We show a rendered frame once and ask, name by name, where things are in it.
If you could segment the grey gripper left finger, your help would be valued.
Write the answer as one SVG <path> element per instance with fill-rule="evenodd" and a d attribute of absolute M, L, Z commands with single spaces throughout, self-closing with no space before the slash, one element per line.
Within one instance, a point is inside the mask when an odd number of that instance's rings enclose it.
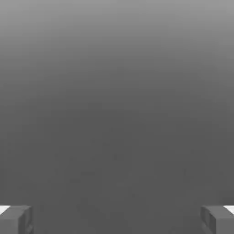
<path fill-rule="evenodd" d="M 0 205 L 0 234 L 34 234 L 33 207 Z"/>

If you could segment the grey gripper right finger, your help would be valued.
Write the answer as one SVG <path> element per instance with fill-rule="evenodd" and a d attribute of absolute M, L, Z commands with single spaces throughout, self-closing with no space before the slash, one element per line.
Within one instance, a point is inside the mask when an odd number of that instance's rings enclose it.
<path fill-rule="evenodd" d="M 201 206 L 204 234 L 234 234 L 234 205 Z"/>

